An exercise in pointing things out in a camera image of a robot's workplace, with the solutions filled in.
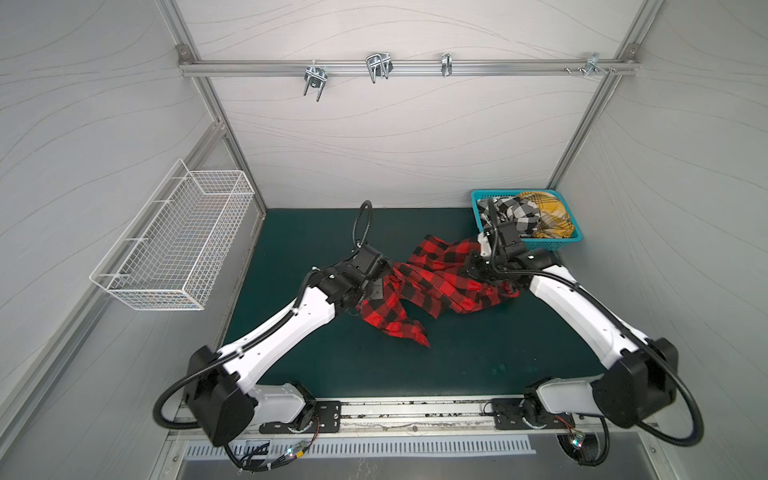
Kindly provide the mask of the red black plaid shirt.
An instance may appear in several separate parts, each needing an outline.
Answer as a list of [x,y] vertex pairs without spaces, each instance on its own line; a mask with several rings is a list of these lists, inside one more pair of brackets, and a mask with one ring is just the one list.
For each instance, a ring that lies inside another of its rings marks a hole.
[[395,262],[382,279],[382,297],[364,300],[360,314],[383,333],[428,347],[425,327],[408,316],[407,302],[433,318],[444,311],[471,314],[520,296],[509,281],[477,280],[465,265],[481,245],[473,239],[448,243],[426,236],[405,262]]

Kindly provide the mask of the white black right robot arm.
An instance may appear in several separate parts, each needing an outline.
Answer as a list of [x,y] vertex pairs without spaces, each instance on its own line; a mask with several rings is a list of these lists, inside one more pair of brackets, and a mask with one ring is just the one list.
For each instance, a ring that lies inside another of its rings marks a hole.
[[478,235],[466,265],[488,282],[508,281],[543,301],[570,326],[603,366],[591,377],[547,378],[529,387],[534,413],[576,413],[632,428],[673,404],[682,391],[678,351],[619,319],[545,249],[527,248],[507,227]]

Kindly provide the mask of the teal plastic basket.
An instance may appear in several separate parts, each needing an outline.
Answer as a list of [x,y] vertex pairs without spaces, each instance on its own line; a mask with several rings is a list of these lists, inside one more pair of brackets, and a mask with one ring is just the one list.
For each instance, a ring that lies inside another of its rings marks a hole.
[[491,230],[490,208],[497,219],[514,224],[529,249],[557,251],[579,242],[582,233],[564,198],[554,190],[474,190],[471,206],[481,233]]

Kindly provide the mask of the yellow plaid shirt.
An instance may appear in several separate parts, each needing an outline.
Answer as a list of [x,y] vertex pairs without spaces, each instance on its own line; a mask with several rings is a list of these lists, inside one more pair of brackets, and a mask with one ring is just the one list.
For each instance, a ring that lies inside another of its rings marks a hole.
[[518,198],[533,202],[539,209],[539,220],[532,236],[543,239],[571,238],[576,226],[564,202],[555,194],[544,191],[524,191]]

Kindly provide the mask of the metal clip hook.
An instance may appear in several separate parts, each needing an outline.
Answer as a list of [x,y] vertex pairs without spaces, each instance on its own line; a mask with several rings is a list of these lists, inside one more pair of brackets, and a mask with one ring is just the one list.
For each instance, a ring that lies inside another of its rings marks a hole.
[[453,57],[451,53],[444,53],[441,56],[441,75],[449,77],[453,71]]

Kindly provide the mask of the metal u-bolt hook left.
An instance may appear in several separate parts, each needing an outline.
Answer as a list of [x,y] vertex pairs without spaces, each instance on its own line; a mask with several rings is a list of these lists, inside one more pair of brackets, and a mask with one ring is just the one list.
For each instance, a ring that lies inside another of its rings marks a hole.
[[316,65],[308,66],[305,70],[304,81],[303,95],[306,96],[310,90],[315,90],[315,101],[319,102],[328,81],[325,70]]

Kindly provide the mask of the metal u-bolt hook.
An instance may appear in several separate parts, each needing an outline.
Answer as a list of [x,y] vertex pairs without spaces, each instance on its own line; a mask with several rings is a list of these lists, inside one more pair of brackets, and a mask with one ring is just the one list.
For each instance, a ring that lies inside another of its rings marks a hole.
[[310,90],[315,90],[315,101],[319,102],[328,81],[325,70],[316,65],[308,66],[305,70],[304,81],[303,95],[306,96]]
[[388,79],[393,70],[391,55],[387,52],[369,55],[365,59],[365,65],[373,84],[377,82],[378,78]]

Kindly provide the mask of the metal u-bolt hook middle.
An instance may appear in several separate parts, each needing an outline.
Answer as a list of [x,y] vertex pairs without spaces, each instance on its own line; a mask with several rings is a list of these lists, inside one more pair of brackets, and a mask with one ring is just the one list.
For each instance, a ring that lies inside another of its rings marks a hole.
[[387,52],[369,55],[365,59],[365,65],[373,84],[377,82],[378,78],[388,79],[393,70],[391,55]]

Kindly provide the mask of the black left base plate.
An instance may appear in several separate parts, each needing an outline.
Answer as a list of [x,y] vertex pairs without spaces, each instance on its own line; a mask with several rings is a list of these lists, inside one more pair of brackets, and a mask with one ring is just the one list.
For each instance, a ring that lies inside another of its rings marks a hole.
[[259,426],[260,434],[338,433],[341,423],[340,401],[310,401],[288,423],[270,422]]

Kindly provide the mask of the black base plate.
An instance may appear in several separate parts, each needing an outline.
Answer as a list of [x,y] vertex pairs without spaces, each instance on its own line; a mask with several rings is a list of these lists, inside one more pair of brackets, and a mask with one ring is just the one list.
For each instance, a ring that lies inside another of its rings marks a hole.
[[270,422],[259,426],[260,434],[338,433],[341,423],[340,401],[310,401],[288,423]]
[[528,397],[493,398],[481,407],[481,415],[493,420],[497,430],[570,430],[575,421],[570,414],[553,414]]

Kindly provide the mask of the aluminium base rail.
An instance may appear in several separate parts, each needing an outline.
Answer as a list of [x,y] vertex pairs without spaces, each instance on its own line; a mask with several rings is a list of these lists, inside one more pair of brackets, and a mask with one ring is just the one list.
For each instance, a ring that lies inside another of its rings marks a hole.
[[[498,395],[493,398],[523,397],[522,395]],[[373,437],[384,435],[412,436],[471,436],[528,433],[564,433],[566,430],[497,430],[490,417],[481,415],[481,407],[491,399],[487,396],[465,397],[359,397],[336,400],[342,403],[341,423],[338,433],[322,435]],[[259,426],[278,422],[263,412],[254,414],[250,423],[223,440],[213,440],[219,447],[236,440],[258,436],[283,436],[286,434],[260,434]]]

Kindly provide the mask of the metal bracket hook right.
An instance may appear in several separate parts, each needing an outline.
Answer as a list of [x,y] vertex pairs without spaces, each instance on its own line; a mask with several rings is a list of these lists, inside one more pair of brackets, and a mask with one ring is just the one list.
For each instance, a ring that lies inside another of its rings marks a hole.
[[593,53],[586,59],[582,66],[576,69],[565,67],[564,72],[571,76],[581,76],[586,78],[589,76],[612,76],[617,73],[617,70],[613,67],[602,66],[600,64],[600,56],[597,53]]

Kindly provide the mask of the aluminium horizontal rail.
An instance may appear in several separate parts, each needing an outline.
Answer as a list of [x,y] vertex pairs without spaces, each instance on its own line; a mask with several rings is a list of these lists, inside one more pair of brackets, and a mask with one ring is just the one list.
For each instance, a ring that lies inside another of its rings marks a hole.
[[[467,60],[453,57],[453,77],[489,76],[571,76],[565,67],[576,69],[586,59],[533,59],[533,60]],[[443,77],[441,59],[392,60],[392,77]],[[634,75],[641,64],[619,59],[601,59],[604,67],[613,67],[618,75]],[[327,61],[195,61],[179,66],[185,77],[282,77],[302,78],[308,66],[316,65],[325,70],[329,78],[367,77],[363,60]]]

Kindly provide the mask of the right aluminium corner post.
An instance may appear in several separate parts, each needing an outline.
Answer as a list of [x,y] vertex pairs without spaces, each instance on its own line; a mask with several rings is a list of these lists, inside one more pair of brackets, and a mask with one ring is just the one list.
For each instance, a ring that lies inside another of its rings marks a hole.
[[[663,0],[647,0],[641,3],[623,40],[617,47],[616,57],[619,60],[636,60],[643,40],[651,29],[651,26],[663,5]],[[606,108],[622,79],[622,76],[616,74],[604,76],[603,79],[599,81],[584,115],[550,176],[547,189],[558,189],[565,174],[575,161],[592,128],[597,123],[597,120]]]

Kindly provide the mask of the aluminium corner frame post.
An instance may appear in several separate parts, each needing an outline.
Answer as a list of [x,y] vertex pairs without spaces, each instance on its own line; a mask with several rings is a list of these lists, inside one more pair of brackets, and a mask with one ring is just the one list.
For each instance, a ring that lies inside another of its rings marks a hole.
[[[182,60],[189,60],[190,62],[198,61],[200,59],[199,51],[195,45],[189,28],[183,19],[183,15],[178,3],[173,0],[159,0],[156,1],[156,5],[159,9],[159,13],[163,18],[163,21],[166,24],[166,27],[169,30],[174,45],[177,46],[178,49],[181,49],[182,47],[185,48],[184,53],[178,53],[179,58]],[[249,180],[251,186],[253,187],[255,202],[259,211],[262,214],[266,214],[266,203],[258,189],[257,182],[250,167],[248,166],[244,152],[223,109],[223,105],[214,88],[213,82],[208,77],[192,77],[191,80],[195,84],[213,120],[223,126],[223,138],[229,153],[231,154],[236,167],[245,172],[246,178]]]

